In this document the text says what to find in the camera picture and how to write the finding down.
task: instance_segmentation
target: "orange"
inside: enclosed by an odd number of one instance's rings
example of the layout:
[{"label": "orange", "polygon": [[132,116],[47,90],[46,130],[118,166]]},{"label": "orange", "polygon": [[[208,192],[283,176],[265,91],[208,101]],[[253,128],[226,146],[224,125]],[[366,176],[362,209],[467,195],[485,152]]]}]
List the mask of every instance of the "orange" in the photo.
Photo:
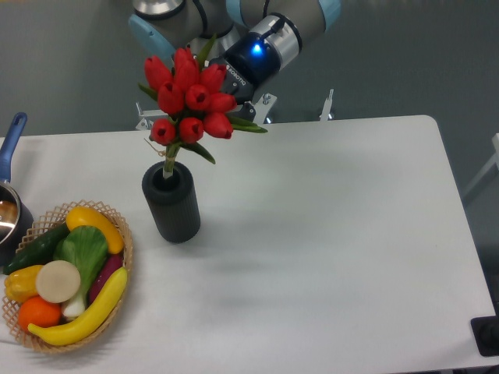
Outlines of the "orange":
[{"label": "orange", "polygon": [[46,302],[40,296],[29,298],[19,308],[17,323],[27,333],[28,325],[34,323],[39,327],[56,326],[61,319],[61,306]]}]

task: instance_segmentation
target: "fruit basket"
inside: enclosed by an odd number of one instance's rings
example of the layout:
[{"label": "fruit basket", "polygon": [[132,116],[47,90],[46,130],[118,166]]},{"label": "fruit basket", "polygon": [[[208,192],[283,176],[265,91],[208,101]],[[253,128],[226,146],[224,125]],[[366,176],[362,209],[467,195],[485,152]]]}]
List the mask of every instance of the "fruit basket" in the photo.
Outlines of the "fruit basket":
[{"label": "fruit basket", "polygon": [[[122,252],[123,267],[126,269],[127,274],[130,275],[133,265],[133,241],[129,226],[126,223],[125,218],[119,212],[102,202],[95,203],[93,201],[81,200],[78,203],[71,202],[64,203],[61,206],[56,206],[53,210],[50,210],[45,215],[41,216],[40,220],[33,223],[32,228],[27,231],[27,234],[23,237],[23,240],[19,244],[19,248],[16,252],[22,251],[26,245],[33,241],[36,237],[64,222],[68,212],[76,206],[86,206],[97,210],[106,216],[118,229],[124,241],[124,248]],[[113,319],[116,317],[116,313],[122,307],[123,299],[126,295],[126,289],[106,320],[91,335],[77,341],[74,344],[63,346],[50,345],[39,337],[36,337],[30,333],[25,333],[17,323],[20,303],[9,300],[5,296],[3,298],[2,306],[3,318],[7,324],[7,327],[10,329],[10,334],[16,339],[16,341],[26,348],[48,354],[73,351],[92,342],[112,323]]]}]

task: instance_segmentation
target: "eggplant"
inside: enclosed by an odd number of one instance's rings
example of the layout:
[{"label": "eggplant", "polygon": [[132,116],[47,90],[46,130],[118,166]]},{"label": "eggplant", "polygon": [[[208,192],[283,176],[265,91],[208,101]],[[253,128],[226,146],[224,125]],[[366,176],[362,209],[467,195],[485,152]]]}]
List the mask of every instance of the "eggplant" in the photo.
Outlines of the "eggplant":
[{"label": "eggplant", "polygon": [[111,274],[113,274],[117,269],[123,266],[123,258],[121,255],[111,255],[106,260],[104,266],[102,267],[101,272],[97,275],[97,278],[92,283],[90,290],[88,291],[88,305],[94,302],[101,289],[104,287],[104,284],[109,279]]}]

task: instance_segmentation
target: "green leaf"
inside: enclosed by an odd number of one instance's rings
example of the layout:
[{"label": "green leaf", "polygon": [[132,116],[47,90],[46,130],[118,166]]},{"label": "green leaf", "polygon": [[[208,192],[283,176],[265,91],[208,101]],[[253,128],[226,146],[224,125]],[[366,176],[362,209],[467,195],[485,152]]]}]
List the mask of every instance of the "green leaf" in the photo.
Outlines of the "green leaf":
[{"label": "green leaf", "polygon": [[233,115],[227,115],[227,118],[233,125],[239,125],[239,126],[256,126],[257,125],[256,123],[248,121],[247,119],[235,117]]},{"label": "green leaf", "polygon": [[215,41],[217,40],[217,34],[213,34],[211,39],[201,48],[200,53],[197,54],[197,61],[200,64],[200,70],[204,68],[204,62],[208,58],[211,49],[213,48]]},{"label": "green leaf", "polygon": [[151,99],[157,101],[157,91],[148,86],[144,86],[142,83],[139,83],[139,88],[141,91],[145,92]]},{"label": "green leaf", "polygon": [[186,150],[191,150],[194,153],[199,154],[200,156],[204,157],[206,160],[210,161],[213,165],[215,164],[215,159],[213,158],[213,156],[211,156],[210,152],[208,152],[208,150],[199,143],[194,143],[194,144],[183,143],[180,146]]},{"label": "green leaf", "polygon": [[93,226],[79,226],[69,233],[62,245],[58,245],[54,259],[72,263],[80,272],[80,290],[86,294],[101,271],[108,243],[101,230]]},{"label": "green leaf", "polygon": [[267,129],[264,129],[263,127],[259,127],[259,126],[254,125],[254,124],[251,126],[248,126],[248,125],[241,126],[241,125],[237,125],[235,123],[232,123],[232,128],[234,130],[246,131],[246,132],[255,132],[258,134],[264,134],[264,133],[268,132]]}]

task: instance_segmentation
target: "artificial flower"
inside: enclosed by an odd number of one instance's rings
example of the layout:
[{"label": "artificial flower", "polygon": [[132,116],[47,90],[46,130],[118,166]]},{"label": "artificial flower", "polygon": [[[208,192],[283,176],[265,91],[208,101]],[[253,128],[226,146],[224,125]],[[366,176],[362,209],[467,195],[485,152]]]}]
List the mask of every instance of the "artificial flower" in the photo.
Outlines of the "artificial flower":
[{"label": "artificial flower", "polygon": [[155,91],[159,91],[159,88],[163,84],[173,80],[172,72],[170,72],[158,56],[153,56],[146,60],[144,71],[149,87]]},{"label": "artificial flower", "polygon": [[200,83],[210,91],[210,94],[214,94],[221,89],[226,74],[227,68],[225,65],[210,65],[201,72]]},{"label": "artificial flower", "polygon": [[159,118],[154,121],[150,137],[154,142],[167,146],[175,140],[176,133],[175,126],[168,119]]},{"label": "artificial flower", "polygon": [[174,82],[182,89],[185,93],[189,87],[196,84],[200,80],[200,68],[197,64],[197,60],[190,53],[181,53],[181,48],[175,53],[175,76],[173,77]]},{"label": "artificial flower", "polygon": [[175,70],[180,66],[184,65],[188,61],[194,60],[193,53],[190,48],[179,48],[173,55],[173,63],[175,64]]},{"label": "artificial flower", "polygon": [[203,123],[194,117],[184,118],[179,124],[180,139],[193,144],[203,137]]},{"label": "artificial flower", "polygon": [[210,93],[202,84],[193,84],[186,92],[186,105],[194,111],[204,111],[210,102]]},{"label": "artificial flower", "polygon": [[174,82],[162,85],[157,93],[157,105],[169,115],[176,115],[184,109],[184,93]]},{"label": "artificial flower", "polygon": [[212,113],[218,111],[225,113],[226,111],[231,111],[237,106],[235,102],[235,97],[229,95],[228,93],[217,92],[211,94],[210,104],[208,105],[206,111]]},{"label": "artificial flower", "polygon": [[227,116],[219,112],[208,114],[203,120],[203,128],[214,138],[223,139],[231,139],[234,131]]}]

